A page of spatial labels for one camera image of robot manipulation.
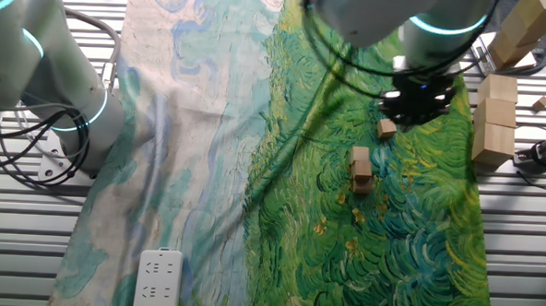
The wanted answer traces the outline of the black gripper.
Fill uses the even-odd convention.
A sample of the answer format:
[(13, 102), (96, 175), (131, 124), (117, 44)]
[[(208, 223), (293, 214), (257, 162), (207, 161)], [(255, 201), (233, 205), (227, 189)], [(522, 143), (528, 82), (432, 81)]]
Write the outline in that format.
[(448, 76), (431, 76), (426, 80), (401, 76), (400, 94), (386, 93), (379, 102), (380, 111), (395, 124), (405, 123), (405, 113), (423, 114), (423, 123), (429, 123), (449, 114), (450, 104), (457, 95), (449, 83)]

